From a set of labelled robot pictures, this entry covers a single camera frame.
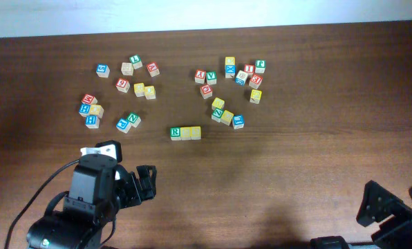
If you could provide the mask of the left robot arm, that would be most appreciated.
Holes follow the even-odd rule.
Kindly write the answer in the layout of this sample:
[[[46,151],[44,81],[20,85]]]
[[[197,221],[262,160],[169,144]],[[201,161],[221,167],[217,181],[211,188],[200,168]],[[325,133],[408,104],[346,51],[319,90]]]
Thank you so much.
[[[70,190],[54,197],[44,216],[30,227],[28,247],[100,248],[103,228],[115,222],[121,209],[155,197],[156,176],[153,165],[128,172],[110,156],[82,156]]]

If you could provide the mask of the yellow S block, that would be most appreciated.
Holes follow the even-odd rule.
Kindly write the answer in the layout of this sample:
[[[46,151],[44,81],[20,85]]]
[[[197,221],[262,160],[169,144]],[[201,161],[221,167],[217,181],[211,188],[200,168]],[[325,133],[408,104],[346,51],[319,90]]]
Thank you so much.
[[[190,127],[190,138],[192,140],[200,140],[202,138],[201,127]]]
[[[181,140],[191,140],[191,127],[181,127],[180,137]]]

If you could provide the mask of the green R block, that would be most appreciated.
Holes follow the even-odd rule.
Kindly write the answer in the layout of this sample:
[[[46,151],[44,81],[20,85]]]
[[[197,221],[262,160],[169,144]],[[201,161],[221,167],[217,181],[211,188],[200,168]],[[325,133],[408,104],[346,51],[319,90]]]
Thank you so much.
[[[170,138],[171,138],[171,140],[181,140],[180,127],[171,127],[170,128]]]

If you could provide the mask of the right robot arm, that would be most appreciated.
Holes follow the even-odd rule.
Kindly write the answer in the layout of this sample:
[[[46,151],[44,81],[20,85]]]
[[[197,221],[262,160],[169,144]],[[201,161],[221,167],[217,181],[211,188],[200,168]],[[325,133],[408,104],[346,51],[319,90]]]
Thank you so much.
[[[409,196],[412,200],[412,187]],[[412,249],[412,208],[375,181],[364,186],[356,221],[363,227],[379,225],[371,243],[347,243],[341,236],[318,237],[310,240],[310,249]]]

